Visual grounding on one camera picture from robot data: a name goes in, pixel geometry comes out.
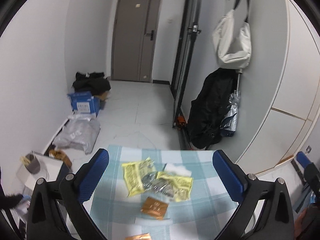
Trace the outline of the brown square sachet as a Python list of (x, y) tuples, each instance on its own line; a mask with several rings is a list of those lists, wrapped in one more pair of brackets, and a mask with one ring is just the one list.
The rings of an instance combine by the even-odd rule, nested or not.
[(157, 220), (163, 220), (167, 212), (169, 204), (157, 200), (152, 197), (147, 197), (141, 207), (141, 213), (151, 216)]

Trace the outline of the blue cardboard box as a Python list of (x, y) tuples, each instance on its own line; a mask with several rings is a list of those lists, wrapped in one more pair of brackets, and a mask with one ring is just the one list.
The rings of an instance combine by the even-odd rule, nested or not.
[(71, 108), (74, 113), (98, 116), (100, 99), (93, 96), (91, 92), (75, 92), (67, 94), (67, 96), (71, 101)]

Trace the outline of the grey apartment door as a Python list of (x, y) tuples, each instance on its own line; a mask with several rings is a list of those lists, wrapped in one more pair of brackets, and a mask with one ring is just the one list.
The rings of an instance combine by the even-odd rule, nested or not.
[(112, 42), (112, 79), (151, 82), (161, 1), (118, 0)]

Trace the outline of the brown sachet with red dot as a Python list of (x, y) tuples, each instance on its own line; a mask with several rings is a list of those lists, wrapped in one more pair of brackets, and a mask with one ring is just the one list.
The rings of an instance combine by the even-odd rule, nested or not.
[(125, 240), (152, 240), (152, 238), (149, 233), (143, 233), (140, 235), (126, 237)]

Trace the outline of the brown slipper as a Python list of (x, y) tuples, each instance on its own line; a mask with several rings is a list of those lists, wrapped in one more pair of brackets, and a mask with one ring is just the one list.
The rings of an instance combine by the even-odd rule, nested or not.
[(69, 159), (69, 157), (67, 156), (67, 154), (65, 154), (65, 152), (63, 152), (62, 150), (49, 150), (49, 155), (52, 155), (55, 159), (61, 160), (64, 162), (64, 164), (71, 169), (72, 168), (72, 162)]

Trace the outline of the white tissue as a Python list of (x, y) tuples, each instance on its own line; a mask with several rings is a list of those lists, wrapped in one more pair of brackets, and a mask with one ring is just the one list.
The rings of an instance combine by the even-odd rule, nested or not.
[(172, 163), (167, 163), (163, 171), (176, 176), (182, 176), (182, 177), (191, 177), (191, 174), (192, 174), (192, 172), (186, 169), (185, 166), (182, 166), (182, 165), (179, 166)]

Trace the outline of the white hanging bag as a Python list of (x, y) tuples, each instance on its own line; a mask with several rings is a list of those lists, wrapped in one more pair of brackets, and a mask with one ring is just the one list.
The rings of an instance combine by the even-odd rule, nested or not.
[(251, 30), (245, 21), (235, 32), (234, 12), (234, 9), (230, 10), (219, 20), (212, 33), (212, 42), (219, 67), (242, 73), (252, 56)]

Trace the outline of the grey cup with chopsticks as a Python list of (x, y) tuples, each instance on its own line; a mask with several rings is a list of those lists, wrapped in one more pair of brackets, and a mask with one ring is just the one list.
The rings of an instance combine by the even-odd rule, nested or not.
[(20, 162), (31, 174), (38, 174), (41, 170), (40, 162), (36, 158), (35, 153), (28, 153), (25, 156), (21, 156)]

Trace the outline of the grey plastic mailer bag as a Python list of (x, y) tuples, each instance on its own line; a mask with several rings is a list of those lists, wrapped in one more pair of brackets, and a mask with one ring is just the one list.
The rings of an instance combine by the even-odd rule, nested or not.
[(54, 138), (57, 148), (73, 148), (91, 154), (100, 132), (99, 120), (90, 114), (68, 116), (67, 124)]

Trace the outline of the black hanging coat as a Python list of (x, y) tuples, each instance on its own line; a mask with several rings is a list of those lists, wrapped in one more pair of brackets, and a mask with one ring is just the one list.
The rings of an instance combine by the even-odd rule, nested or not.
[(236, 89), (237, 79), (235, 70), (223, 68), (205, 78), (199, 95), (191, 102), (187, 122), (194, 147), (204, 149), (220, 142), (220, 125), (228, 112), (229, 97)]

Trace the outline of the yellow snack wrapper right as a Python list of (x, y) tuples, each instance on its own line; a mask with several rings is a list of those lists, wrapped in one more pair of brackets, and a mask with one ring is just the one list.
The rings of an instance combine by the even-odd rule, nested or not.
[(175, 202), (183, 202), (190, 199), (192, 187), (192, 177), (177, 176), (159, 171), (147, 183), (146, 190), (162, 194)]

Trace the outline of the yellow snack wrapper left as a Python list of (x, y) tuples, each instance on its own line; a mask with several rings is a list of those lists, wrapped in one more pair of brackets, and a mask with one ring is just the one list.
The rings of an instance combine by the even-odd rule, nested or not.
[(153, 160), (146, 158), (142, 161), (123, 163), (121, 166), (129, 197), (142, 194), (151, 188), (151, 182), (157, 172)]

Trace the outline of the white box side table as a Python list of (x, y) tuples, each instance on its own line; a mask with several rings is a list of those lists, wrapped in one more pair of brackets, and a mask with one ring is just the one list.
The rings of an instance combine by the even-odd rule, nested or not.
[(30, 153), (35, 153), (36, 158), (40, 162), (41, 170), (38, 174), (31, 174), (25, 166), (19, 162), (14, 180), (14, 193), (32, 194), (38, 179), (42, 178), (47, 182), (56, 181), (71, 171), (61, 160), (34, 151)]

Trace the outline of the black sliding door frame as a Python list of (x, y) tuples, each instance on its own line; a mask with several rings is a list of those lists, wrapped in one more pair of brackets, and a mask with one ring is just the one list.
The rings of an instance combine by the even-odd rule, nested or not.
[(174, 97), (172, 126), (176, 127), (181, 112), (195, 41), (201, 33), (199, 18), (202, 0), (185, 0), (176, 60), (170, 90)]

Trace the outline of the black clothes pile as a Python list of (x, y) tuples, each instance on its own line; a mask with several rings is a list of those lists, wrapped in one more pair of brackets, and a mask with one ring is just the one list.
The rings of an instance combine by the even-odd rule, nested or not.
[(81, 73), (77, 72), (72, 84), (75, 92), (90, 92), (93, 96), (111, 90), (111, 85), (104, 72)]

